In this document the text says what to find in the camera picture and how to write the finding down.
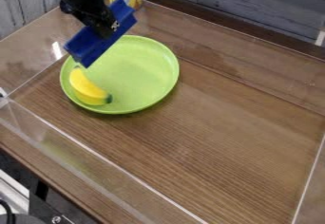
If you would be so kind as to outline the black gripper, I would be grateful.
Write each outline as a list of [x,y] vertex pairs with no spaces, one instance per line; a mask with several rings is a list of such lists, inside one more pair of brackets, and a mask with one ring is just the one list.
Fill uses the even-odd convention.
[[101,38],[109,38],[117,31],[119,22],[104,0],[61,0],[60,8],[89,26]]

